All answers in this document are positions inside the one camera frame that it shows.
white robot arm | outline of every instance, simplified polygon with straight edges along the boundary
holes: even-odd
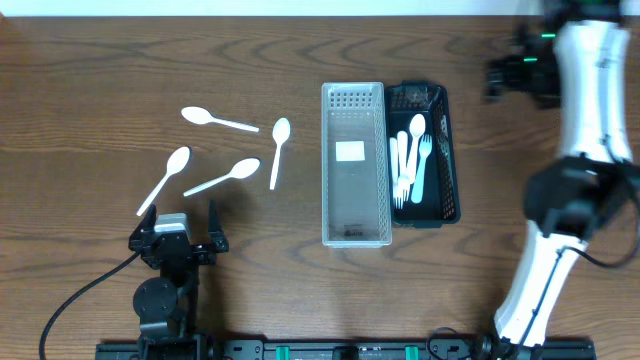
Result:
[[[613,22],[567,22],[558,31],[553,49],[562,94],[560,158],[600,163],[632,160],[624,122],[628,41],[629,32]],[[565,250],[585,251],[587,240],[542,231],[536,221],[528,221],[524,255],[511,290],[494,317],[501,341],[530,348],[542,346],[553,307],[579,256]]]

wooden tabletop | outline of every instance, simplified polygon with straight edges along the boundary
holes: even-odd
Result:
[[[425,338],[440,326],[491,325],[525,241],[523,187],[553,160],[559,111],[511,93],[486,105],[483,67],[508,53],[509,18],[57,18],[0,24],[0,358],[37,357],[57,307],[131,255],[135,212],[189,145],[188,168],[156,200],[186,212],[206,240],[218,203],[231,252],[201,272],[199,323],[269,339]],[[640,145],[640,27],[626,65],[626,115]],[[462,206],[456,225],[399,229],[379,250],[321,242],[320,88],[324,82],[429,79],[450,96]],[[195,126],[188,105],[260,127]],[[271,130],[293,129],[269,191]],[[182,192],[263,160],[246,181]],[[623,255],[626,211],[590,251]],[[142,261],[58,319],[50,359],[92,359],[107,339],[135,339],[134,291],[158,273]],[[549,335],[591,336],[602,359],[640,353],[640,261],[606,271],[580,260]]]

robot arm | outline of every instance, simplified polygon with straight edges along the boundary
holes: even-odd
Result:
[[[632,158],[623,100],[628,40],[628,31],[607,21],[567,22],[557,33],[553,50],[563,115],[559,157],[565,161],[560,160],[553,171],[550,168],[529,185],[526,248],[511,290],[494,317],[503,343],[528,348],[543,345],[553,307],[578,258],[576,252],[566,249],[585,251],[593,231],[606,222],[594,221],[594,217],[602,215],[598,209],[606,206],[598,195],[610,193],[611,184],[590,188],[586,182],[594,177],[601,180],[603,174],[589,164],[606,168],[616,160]],[[586,166],[567,166],[569,163]],[[583,173],[562,174],[567,171]]]

